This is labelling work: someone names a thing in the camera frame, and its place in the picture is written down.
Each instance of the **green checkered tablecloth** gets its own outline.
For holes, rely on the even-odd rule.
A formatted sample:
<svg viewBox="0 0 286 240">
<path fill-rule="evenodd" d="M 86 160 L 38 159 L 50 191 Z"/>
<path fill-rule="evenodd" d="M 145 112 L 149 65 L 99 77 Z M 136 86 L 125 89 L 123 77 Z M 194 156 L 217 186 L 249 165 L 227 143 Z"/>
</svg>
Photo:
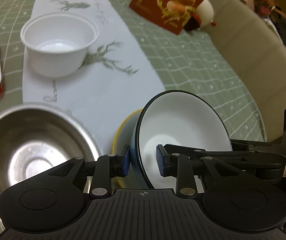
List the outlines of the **green checkered tablecloth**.
<svg viewBox="0 0 286 240">
<path fill-rule="evenodd" d="M 20 40 L 20 31 L 30 18 L 34 2 L 0 0 L 0 58 L 3 73 L 0 111 L 22 103 L 24 46 Z"/>
<path fill-rule="evenodd" d="M 253 98 L 216 50 L 209 35 L 183 31 L 176 36 L 134 13 L 128 8 L 130 1 L 110 0 L 165 88 L 186 90 L 206 100 L 224 121 L 231 138 L 263 141 L 263 125 Z M 34 2 L 0 0 L 0 57 L 4 89 L 0 112 L 22 103 L 24 46 L 20 41 L 20 30 L 30 18 Z"/>
<path fill-rule="evenodd" d="M 220 115 L 231 138 L 265 140 L 256 103 L 210 36 L 185 31 L 176 36 L 129 9 L 130 1 L 110 0 L 165 88 L 186 90 L 202 97 Z"/>
</svg>

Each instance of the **beige sofa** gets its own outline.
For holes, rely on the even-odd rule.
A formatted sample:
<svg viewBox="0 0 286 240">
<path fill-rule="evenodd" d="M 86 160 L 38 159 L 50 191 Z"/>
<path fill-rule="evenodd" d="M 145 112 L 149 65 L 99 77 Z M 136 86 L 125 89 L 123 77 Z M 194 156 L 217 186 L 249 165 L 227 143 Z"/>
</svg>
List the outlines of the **beige sofa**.
<svg viewBox="0 0 286 240">
<path fill-rule="evenodd" d="M 286 109 L 286 47 L 239 0 L 210 0 L 217 26 L 204 28 L 256 101 L 267 141 L 283 132 Z"/>
</svg>

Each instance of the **black bowl rim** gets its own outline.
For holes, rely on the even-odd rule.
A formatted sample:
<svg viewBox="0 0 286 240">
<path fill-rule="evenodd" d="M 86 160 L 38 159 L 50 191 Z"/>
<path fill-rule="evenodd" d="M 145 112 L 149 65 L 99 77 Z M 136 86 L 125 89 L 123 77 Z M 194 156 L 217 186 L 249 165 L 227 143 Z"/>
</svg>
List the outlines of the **black bowl rim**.
<svg viewBox="0 0 286 240">
<path fill-rule="evenodd" d="M 140 113 L 140 116 L 137 120 L 137 124 L 136 124 L 136 129 L 135 129 L 135 155 L 136 155 L 136 159 L 137 159 L 137 163 L 138 163 L 138 167 L 140 169 L 140 172 L 143 176 L 143 179 L 145 181 L 145 183 L 147 184 L 147 186 L 149 188 L 154 188 L 150 179 L 148 178 L 147 176 L 147 173 L 144 169 L 144 166 L 143 166 L 143 162 L 142 162 L 142 158 L 141 158 L 141 152 L 140 152 L 140 146 L 139 146 L 139 136 L 140 136 L 140 128 L 141 128 L 141 123 L 142 123 L 142 120 L 143 120 L 143 117 L 144 117 L 144 114 L 145 112 L 147 111 L 147 109 L 149 108 L 149 106 L 157 99 L 159 98 L 160 96 L 162 95 L 165 95 L 167 93 L 172 93 L 172 92 L 181 92 L 181 93 L 186 93 L 186 94 L 189 94 L 189 95 L 192 95 L 192 96 L 195 96 L 196 98 L 202 100 L 204 103 L 206 103 L 212 110 L 213 112 L 217 115 L 217 117 L 219 118 L 219 120 L 221 121 L 225 131 L 226 131 L 226 134 L 227 134 L 227 137 L 230 141 L 230 145 L 231 145 L 231 139 L 230 139 L 230 135 L 228 134 L 227 132 L 227 129 L 222 121 L 222 119 L 219 117 L 219 115 L 217 114 L 217 112 L 214 110 L 213 107 L 211 107 L 204 99 L 200 98 L 199 96 L 191 93 L 191 92 L 187 92 L 187 91 L 184 91 L 184 90 L 167 90 L 167 91 L 164 91 L 164 92 L 161 92 L 159 94 L 157 94 L 155 97 L 153 97 L 143 108 L 143 110 L 141 111 Z"/>
</svg>

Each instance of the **white bowl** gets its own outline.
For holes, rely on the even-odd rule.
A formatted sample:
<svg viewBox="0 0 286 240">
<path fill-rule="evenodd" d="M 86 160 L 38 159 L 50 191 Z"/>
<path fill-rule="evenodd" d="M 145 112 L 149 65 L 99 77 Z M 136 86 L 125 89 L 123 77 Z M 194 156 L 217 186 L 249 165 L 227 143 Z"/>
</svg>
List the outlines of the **white bowl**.
<svg viewBox="0 0 286 240">
<path fill-rule="evenodd" d="M 21 30 L 30 67 L 51 78 L 75 72 L 97 37 L 98 27 L 94 22 L 70 13 L 37 16 L 27 21 Z"/>
<path fill-rule="evenodd" d="M 130 144 L 135 175 L 142 176 L 149 188 L 175 189 L 176 178 L 160 175 L 156 161 L 158 144 L 232 150 L 227 130 L 214 109 L 200 97 L 181 90 L 162 92 L 147 103 Z"/>
</svg>

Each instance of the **stainless steel bowl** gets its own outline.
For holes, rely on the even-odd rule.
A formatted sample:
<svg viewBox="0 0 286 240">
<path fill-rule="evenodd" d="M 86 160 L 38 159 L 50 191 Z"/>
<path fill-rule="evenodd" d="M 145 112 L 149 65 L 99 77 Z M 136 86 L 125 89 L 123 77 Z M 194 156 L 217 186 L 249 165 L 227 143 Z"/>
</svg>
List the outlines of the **stainless steel bowl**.
<svg viewBox="0 0 286 240">
<path fill-rule="evenodd" d="M 0 194 L 73 157 L 100 155 L 92 136 L 57 107 L 24 104 L 0 114 Z"/>
</svg>

